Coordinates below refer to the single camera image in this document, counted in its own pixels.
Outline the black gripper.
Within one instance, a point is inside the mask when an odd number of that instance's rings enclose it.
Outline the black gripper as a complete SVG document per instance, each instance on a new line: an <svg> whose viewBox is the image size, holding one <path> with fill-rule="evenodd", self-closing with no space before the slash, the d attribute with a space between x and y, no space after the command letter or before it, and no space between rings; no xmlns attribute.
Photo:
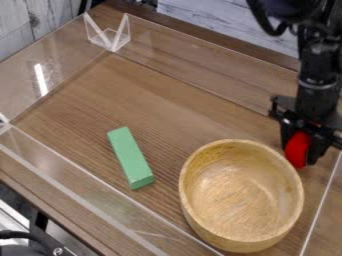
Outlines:
<svg viewBox="0 0 342 256"><path fill-rule="evenodd" d="M342 132L342 111L333 109L319 114L317 106L299 110L297 98L290 96L275 95L270 101L268 116L281 124L282 148L286 148L297 129L311 133L307 164L314 165L331 146L333 137Z"/></svg>

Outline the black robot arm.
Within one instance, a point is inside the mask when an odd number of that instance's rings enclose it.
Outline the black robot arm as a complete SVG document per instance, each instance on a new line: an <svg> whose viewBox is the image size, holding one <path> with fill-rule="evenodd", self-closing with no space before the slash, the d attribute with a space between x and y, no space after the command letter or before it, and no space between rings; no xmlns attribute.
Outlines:
<svg viewBox="0 0 342 256"><path fill-rule="evenodd" d="M246 0L271 36L297 36L297 95L274 95L268 115L281 126L285 156L297 168L342 150L342 0Z"/></svg>

